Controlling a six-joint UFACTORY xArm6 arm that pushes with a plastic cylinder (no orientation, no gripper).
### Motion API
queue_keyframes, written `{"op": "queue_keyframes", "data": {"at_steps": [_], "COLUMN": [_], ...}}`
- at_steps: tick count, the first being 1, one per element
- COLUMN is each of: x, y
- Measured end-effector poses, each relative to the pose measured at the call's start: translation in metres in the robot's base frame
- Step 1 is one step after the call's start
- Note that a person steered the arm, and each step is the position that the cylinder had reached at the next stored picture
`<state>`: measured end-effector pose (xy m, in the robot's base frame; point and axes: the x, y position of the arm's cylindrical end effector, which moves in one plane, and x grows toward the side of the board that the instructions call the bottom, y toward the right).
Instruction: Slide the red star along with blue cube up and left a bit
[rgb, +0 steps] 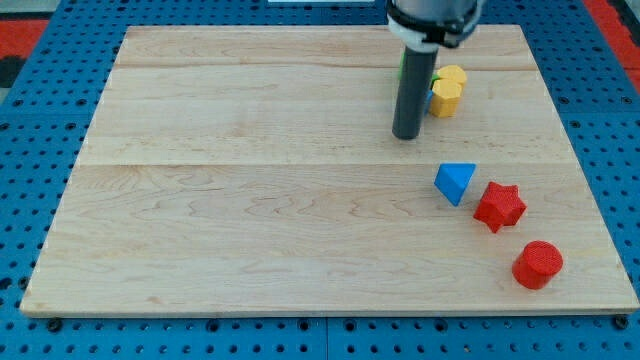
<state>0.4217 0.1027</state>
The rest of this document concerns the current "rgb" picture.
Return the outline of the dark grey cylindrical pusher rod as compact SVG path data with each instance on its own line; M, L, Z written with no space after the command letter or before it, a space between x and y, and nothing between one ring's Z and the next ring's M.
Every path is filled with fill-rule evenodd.
M412 140L420 133L436 59L437 51L404 50L392 124L398 139Z

